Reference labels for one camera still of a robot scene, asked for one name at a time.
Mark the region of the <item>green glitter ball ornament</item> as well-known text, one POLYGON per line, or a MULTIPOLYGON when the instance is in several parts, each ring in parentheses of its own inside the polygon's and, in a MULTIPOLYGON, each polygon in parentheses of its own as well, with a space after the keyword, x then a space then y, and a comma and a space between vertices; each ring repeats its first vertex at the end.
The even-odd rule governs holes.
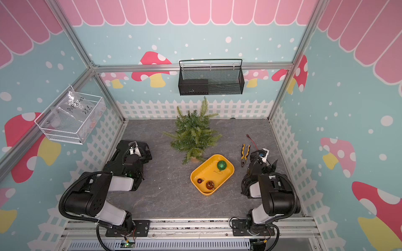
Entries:
POLYGON ((227 168, 227 163, 226 163, 226 161, 218 161, 218 163, 217 163, 217 168, 218 168, 218 170, 221 172, 221 171, 223 171, 223 170, 225 170, 226 168, 227 168))

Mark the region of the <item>shiny copper ball ornament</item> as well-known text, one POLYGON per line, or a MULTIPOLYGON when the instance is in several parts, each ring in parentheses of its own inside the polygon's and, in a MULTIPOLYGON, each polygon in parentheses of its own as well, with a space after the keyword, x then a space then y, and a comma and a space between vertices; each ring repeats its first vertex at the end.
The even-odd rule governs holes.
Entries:
POLYGON ((206 188, 207 188, 208 190, 215 190, 215 184, 214 184, 213 181, 208 181, 208 182, 206 182, 205 186, 206 186, 206 188))

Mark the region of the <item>yellow plastic tray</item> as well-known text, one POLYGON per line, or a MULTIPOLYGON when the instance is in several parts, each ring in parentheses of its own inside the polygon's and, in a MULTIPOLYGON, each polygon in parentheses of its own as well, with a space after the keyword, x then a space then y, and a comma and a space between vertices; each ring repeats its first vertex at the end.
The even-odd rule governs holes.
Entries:
POLYGON ((215 154, 192 171, 190 181, 201 194, 208 197, 220 188, 233 174, 234 165, 223 155, 215 154), (222 160, 226 161, 227 168, 220 172, 217 168, 217 163, 222 160), (199 178, 203 179, 204 182, 198 184, 197 180, 199 178), (208 181, 214 182, 215 190, 208 190, 206 188, 205 184, 208 181))

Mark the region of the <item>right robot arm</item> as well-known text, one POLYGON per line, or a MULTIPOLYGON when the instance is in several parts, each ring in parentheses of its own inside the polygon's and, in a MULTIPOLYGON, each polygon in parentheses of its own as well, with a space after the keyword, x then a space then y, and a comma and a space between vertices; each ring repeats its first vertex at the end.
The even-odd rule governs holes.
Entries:
POLYGON ((276 164, 268 160, 269 150, 251 153, 250 164, 241 182, 241 194, 249 199, 261 199, 261 204, 249 211, 239 229, 248 235, 273 233, 270 224, 300 213, 301 204, 296 189, 286 174, 276 172, 276 164))

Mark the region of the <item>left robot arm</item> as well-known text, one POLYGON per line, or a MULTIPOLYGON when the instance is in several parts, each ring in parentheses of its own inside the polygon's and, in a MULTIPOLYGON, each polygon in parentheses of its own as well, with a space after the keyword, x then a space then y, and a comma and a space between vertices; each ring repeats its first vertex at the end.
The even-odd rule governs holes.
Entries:
POLYGON ((84 172, 64 192, 59 212, 72 219, 96 223, 106 235, 140 236, 144 226, 132 214, 107 201, 109 192, 136 191, 144 180, 143 166, 152 160, 149 145, 141 141, 121 140, 102 171, 84 172))

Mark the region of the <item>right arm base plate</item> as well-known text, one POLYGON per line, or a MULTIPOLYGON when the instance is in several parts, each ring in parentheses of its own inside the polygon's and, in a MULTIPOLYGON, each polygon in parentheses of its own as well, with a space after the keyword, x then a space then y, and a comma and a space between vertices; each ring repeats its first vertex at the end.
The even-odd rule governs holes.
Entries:
POLYGON ((233 236, 275 236, 272 227, 266 224, 255 224, 253 221, 233 218, 229 221, 233 236))

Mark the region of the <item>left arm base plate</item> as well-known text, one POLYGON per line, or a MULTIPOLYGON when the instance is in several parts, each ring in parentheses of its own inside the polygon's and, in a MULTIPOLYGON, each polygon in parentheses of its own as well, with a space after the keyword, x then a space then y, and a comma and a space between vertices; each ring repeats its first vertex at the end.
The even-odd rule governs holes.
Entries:
POLYGON ((150 229, 150 220, 128 220, 122 226, 114 225, 106 230, 106 237, 147 237, 150 229))

